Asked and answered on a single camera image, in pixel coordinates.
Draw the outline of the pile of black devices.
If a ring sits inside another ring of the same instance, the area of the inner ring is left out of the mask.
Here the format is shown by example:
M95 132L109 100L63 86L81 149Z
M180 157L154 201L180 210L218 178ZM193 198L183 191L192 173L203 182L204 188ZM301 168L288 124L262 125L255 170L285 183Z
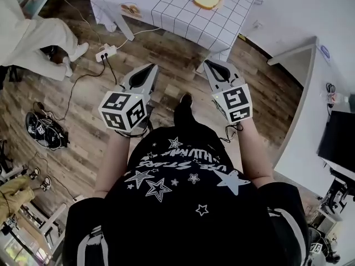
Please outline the pile of black devices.
M57 122L51 111L46 111L41 102L35 101L25 119L30 137L41 147L55 151L68 147L69 134Z

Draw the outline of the person's black star-print shirt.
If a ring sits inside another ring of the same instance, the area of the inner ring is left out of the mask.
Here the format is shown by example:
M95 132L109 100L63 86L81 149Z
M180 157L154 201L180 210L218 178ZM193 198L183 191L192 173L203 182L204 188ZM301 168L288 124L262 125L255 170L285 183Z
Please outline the person's black star-print shirt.
M141 140L105 198L71 206L64 266L303 266L298 189L257 188L222 148L174 127Z

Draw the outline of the person's black shoe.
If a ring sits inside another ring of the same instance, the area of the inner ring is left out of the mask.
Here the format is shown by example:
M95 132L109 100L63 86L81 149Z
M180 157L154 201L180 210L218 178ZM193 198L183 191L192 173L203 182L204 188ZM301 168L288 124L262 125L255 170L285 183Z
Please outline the person's black shoe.
M192 108L192 104L193 104L192 95L190 93L185 93L180 99L180 104Z

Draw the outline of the person's black trousers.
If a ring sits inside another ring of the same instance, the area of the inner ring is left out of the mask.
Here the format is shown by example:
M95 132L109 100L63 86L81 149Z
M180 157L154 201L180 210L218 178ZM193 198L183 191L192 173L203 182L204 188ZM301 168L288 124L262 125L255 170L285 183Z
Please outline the person's black trousers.
M179 103L174 111L174 126L181 134L193 134L198 131L199 123L195 120L189 104Z

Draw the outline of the clear plastic bottle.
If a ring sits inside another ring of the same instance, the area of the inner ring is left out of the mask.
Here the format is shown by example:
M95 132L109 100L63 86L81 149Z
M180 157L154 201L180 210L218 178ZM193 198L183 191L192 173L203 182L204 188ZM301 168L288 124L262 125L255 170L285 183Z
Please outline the clear plastic bottle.
M349 97L344 96L341 93L321 92L321 97L327 104L349 103Z

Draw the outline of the blue object on desk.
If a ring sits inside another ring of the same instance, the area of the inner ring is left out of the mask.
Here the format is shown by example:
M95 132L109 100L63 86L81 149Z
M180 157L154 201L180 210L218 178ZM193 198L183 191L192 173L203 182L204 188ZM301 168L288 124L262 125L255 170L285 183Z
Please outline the blue object on desk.
M323 44L321 44L319 47L320 52L322 53L323 57L327 61L328 64L331 63L331 55L327 47L325 47Z

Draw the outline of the white shelf rack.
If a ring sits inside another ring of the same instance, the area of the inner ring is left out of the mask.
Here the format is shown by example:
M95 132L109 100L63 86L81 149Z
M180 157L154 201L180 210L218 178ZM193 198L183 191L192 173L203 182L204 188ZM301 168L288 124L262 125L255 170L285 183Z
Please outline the white shelf rack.
M0 261L6 266L54 266L61 264L64 228L57 222L67 212L63 203L50 216L43 215L33 204L25 204L9 220L9 232L0 227Z

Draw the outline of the black monitor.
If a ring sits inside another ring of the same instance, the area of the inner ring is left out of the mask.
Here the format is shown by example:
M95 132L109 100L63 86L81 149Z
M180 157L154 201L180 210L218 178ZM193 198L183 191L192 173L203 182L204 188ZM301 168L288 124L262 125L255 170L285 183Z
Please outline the black monitor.
M318 156L355 173L355 113L333 111L326 124Z

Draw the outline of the white power strip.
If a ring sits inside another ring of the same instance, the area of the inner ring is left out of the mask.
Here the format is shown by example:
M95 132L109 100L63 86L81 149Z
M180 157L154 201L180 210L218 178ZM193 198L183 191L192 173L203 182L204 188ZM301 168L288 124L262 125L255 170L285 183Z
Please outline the white power strip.
M104 44L103 50L95 55L96 61L100 63L103 59L114 56L117 53L117 47L114 45Z

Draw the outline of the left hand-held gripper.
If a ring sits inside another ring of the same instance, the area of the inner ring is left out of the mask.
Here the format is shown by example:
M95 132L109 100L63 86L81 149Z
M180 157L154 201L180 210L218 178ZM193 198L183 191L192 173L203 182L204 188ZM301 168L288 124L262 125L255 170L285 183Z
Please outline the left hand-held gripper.
M122 86L108 91L98 111L107 128L131 134L134 129L148 127L150 95L155 89L159 67L150 63L133 69L124 77Z

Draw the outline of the person's left forearm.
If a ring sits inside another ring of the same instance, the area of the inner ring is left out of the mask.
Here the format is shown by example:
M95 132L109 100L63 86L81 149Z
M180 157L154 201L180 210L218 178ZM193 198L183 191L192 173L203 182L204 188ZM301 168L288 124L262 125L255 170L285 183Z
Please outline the person's left forearm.
M116 181L126 173L130 138L112 131L97 173L93 197L105 198Z

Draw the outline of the person's right forearm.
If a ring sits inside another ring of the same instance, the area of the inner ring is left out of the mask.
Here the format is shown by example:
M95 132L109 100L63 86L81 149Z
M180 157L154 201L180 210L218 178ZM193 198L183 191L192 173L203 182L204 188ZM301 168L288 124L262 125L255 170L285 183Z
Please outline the person's right forearm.
M244 175L257 187L273 183L273 169L263 142L252 118L240 122L238 131L241 162Z

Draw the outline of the white desk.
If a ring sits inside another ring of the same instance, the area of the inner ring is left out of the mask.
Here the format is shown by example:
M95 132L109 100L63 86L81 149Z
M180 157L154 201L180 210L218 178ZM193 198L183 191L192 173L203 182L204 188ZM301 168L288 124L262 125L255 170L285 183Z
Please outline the white desk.
M324 197L334 176L329 163L318 156L318 147L329 118L327 103L321 97L331 83L336 91L349 95L344 77L331 59L328 64L319 50L320 40L311 37L297 48L268 60L283 66L303 87L291 126L276 156L274 170L313 193Z

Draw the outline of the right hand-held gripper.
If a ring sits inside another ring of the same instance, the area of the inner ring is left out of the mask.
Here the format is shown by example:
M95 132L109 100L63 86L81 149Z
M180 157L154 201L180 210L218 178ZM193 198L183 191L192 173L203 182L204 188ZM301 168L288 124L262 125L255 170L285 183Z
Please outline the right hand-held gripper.
M210 59L203 63L212 90L212 101L229 124L252 117L248 85L231 63Z

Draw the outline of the checkered white tablecloth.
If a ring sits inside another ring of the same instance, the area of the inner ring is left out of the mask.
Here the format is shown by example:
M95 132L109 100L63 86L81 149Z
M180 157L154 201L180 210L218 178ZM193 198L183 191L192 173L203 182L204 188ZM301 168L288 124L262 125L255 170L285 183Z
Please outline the checkered white tablecloth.
M194 0L90 0L96 22L110 32L120 28L134 35L124 16L184 37L206 48L214 59L226 61L255 0L222 0L211 10Z

